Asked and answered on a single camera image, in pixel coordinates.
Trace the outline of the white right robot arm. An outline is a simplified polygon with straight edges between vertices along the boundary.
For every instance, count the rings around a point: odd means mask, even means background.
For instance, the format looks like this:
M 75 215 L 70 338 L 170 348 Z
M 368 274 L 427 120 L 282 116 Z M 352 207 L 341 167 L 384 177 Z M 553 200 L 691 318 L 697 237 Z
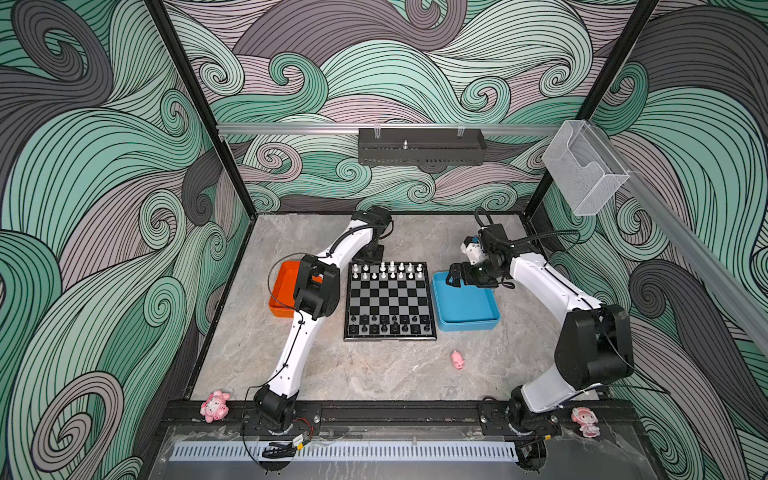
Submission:
M 524 286 L 560 326 L 553 365 L 512 394 L 516 423 L 553 411 L 586 391 L 635 372 L 630 320 L 625 309 L 588 295 L 540 254 L 487 254 L 476 262 L 454 263 L 445 283 L 456 288 L 495 288 L 504 279 Z

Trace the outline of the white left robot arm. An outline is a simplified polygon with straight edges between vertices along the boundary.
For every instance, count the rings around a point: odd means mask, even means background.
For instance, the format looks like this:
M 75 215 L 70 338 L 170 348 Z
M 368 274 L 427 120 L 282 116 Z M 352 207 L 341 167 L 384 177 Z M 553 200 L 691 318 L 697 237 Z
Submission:
M 285 431 L 293 422 L 312 344 L 340 301 L 342 271 L 361 250 L 376 247 L 391 223 L 391 214 L 386 210 L 356 212 L 333 243 L 300 259 L 288 338 L 274 372 L 253 397 L 256 411 L 271 428 Z

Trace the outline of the blue plastic tray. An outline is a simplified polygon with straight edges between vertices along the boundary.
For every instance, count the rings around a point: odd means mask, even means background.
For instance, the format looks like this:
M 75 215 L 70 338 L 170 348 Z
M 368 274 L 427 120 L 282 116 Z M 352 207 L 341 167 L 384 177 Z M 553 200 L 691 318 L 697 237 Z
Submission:
M 438 327 L 446 332 L 492 330 L 501 320 L 492 289 L 446 283 L 448 273 L 432 277 L 432 294 Z

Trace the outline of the black and silver chessboard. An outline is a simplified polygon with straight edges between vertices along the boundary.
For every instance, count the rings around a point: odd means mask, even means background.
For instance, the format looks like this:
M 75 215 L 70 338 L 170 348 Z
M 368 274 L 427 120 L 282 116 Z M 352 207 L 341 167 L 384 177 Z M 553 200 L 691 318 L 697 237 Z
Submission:
M 414 271 L 405 271 L 412 263 Z M 418 263 L 423 272 L 417 272 Z M 348 271 L 343 339 L 435 341 L 436 317 L 428 267 L 423 262 L 359 263 L 359 279 Z M 368 273 L 368 280 L 361 274 Z

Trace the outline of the small pink pig toy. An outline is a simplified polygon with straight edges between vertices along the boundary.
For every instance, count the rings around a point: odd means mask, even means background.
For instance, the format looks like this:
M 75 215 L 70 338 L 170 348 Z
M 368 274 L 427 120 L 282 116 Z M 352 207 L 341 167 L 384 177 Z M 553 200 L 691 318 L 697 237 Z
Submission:
M 459 351 L 454 350 L 451 353 L 450 358 L 452 365 L 456 370 L 462 370 L 465 367 L 464 357 Z

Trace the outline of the orange plastic tray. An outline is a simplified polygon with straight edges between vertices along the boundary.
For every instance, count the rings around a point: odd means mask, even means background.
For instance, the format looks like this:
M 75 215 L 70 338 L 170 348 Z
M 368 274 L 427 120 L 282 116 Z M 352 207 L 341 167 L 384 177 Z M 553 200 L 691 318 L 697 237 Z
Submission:
M 272 287 L 272 297 L 269 309 L 277 318 L 292 318 L 294 314 L 294 288 L 299 272 L 299 262 L 284 261 L 278 271 L 277 279 Z

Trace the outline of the pink doll figure right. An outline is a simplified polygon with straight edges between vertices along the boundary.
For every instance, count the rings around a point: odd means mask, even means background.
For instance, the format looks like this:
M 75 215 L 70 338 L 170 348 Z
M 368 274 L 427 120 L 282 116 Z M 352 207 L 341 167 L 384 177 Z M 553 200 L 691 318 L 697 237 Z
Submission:
M 596 414 L 587 407 L 574 407 L 571 410 L 571 420 L 579 425 L 579 430 L 585 438 L 597 438 L 600 436 L 599 420 Z

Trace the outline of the pink doll figure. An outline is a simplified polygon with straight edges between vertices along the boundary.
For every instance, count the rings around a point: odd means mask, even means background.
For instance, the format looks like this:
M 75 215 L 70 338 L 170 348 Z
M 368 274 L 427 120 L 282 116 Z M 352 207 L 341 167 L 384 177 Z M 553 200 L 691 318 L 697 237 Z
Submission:
M 201 405 L 200 414 L 204 417 L 206 423 L 212 423 L 224 419 L 229 413 L 227 402 L 231 399 L 231 394 L 216 390 L 212 392 L 208 399 Z
M 579 430 L 585 438 L 597 438 L 600 436 L 599 420 L 596 414 L 587 407 L 574 407 L 571 410 L 571 420 L 579 425 Z

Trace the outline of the pink doll figure left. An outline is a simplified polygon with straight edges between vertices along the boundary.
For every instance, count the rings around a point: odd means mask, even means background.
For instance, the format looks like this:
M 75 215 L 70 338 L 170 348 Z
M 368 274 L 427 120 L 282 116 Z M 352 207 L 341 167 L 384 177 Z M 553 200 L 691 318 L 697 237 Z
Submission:
M 208 399 L 201 405 L 200 414 L 204 417 L 206 423 L 212 423 L 224 419 L 229 413 L 227 402 L 231 399 L 231 394 L 216 390 L 212 392 Z

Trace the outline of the black perforated wall shelf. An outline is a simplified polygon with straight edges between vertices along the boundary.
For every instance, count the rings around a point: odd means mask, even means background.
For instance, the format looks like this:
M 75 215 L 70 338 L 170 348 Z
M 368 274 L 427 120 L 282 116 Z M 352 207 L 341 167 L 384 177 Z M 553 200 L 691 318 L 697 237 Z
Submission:
M 357 140 L 358 160 L 367 166 L 475 166 L 488 151 L 482 131 L 464 127 L 361 128 Z

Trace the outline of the clear acrylic wall box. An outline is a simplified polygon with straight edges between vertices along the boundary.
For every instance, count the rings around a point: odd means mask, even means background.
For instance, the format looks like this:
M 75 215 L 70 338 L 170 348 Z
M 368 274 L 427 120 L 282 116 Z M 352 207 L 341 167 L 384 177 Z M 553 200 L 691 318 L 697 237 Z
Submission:
M 596 216 L 629 179 L 623 156 L 602 129 L 567 120 L 542 156 L 572 213 Z

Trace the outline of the black enclosure corner post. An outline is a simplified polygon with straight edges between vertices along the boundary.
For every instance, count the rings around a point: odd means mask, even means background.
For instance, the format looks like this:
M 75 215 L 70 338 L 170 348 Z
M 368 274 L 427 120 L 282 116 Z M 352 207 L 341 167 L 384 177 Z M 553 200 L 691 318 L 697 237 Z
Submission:
M 658 3 L 658 0 L 642 0 L 637 2 L 627 24 L 616 39 L 607 61 L 577 112 L 577 120 L 589 120 L 594 115 L 600 101 L 630 55 L 632 48 Z M 552 176 L 546 171 L 524 210 L 524 220 L 532 221 L 552 183 Z

